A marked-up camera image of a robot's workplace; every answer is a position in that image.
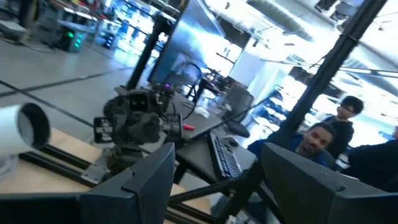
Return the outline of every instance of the computer monitor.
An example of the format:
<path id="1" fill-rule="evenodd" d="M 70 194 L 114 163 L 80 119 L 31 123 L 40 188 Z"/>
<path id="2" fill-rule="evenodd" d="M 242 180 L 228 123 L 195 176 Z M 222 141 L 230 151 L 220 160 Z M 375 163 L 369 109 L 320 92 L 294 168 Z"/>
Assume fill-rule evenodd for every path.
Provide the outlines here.
<path id="1" fill-rule="evenodd" d="M 224 32 L 204 0 L 189 0 L 160 52 L 148 82 L 192 85 L 201 78 L 193 63 L 207 68 L 224 40 Z"/>

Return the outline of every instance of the black keyboard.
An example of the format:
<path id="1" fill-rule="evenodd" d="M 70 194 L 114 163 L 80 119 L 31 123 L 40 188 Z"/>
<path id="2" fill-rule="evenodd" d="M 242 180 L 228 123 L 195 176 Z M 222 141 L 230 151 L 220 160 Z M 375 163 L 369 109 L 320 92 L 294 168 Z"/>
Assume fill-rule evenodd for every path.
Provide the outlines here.
<path id="1" fill-rule="evenodd" d="M 229 143 L 215 134 L 209 134 L 208 144 L 217 179 L 226 180 L 239 177 L 242 170 Z"/>

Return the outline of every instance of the white wall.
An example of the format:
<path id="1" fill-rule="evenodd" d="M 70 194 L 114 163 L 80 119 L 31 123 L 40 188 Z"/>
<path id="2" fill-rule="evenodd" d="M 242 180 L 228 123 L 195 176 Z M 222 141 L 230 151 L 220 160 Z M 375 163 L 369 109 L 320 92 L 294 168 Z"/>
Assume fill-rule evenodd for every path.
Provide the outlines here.
<path id="1" fill-rule="evenodd" d="M 249 40 L 230 77 L 246 85 L 254 96 L 254 102 L 258 102 L 268 95 L 274 85 L 282 82 L 292 66 L 262 61 L 262 58 L 285 60 L 288 53 L 278 48 L 270 50 L 260 43 L 253 47 L 254 42 L 254 39 Z"/>

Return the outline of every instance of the black hair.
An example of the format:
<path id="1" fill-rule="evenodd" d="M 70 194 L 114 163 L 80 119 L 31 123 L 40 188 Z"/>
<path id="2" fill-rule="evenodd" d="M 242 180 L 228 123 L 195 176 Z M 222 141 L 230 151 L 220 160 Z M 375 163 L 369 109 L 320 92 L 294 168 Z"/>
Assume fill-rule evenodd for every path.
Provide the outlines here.
<path id="1" fill-rule="evenodd" d="M 327 122 L 316 123 L 309 129 L 309 131 L 311 131 L 312 129 L 317 128 L 317 127 L 321 127 L 323 129 L 325 129 L 327 132 L 329 132 L 332 135 L 333 139 L 335 138 L 336 130 L 333 128 L 333 126 L 330 123 L 327 123 Z"/>
<path id="2" fill-rule="evenodd" d="M 352 106 L 354 114 L 359 114 L 363 110 L 363 101 L 355 96 L 347 96 L 343 99 L 340 105 L 344 108 Z"/>

